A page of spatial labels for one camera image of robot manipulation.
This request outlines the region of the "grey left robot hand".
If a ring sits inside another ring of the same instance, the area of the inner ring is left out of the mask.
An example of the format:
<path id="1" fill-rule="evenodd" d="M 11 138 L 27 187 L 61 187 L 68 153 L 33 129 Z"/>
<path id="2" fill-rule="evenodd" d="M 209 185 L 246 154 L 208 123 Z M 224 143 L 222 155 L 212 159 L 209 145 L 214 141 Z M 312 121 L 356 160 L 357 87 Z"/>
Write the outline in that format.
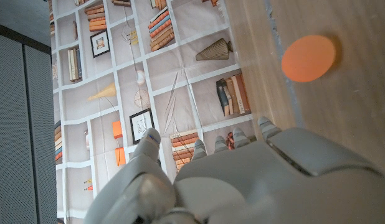
<path id="1" fill-rule="evenodd" d="M 301 128 L 258 121 L 263 138 L 233 131 L 234 149 L 201 140 L 174 180 L 149 128 L 131 161 L 99 192 L 85 223 L 385 223 L 385 174 L 353 151 Z"/>

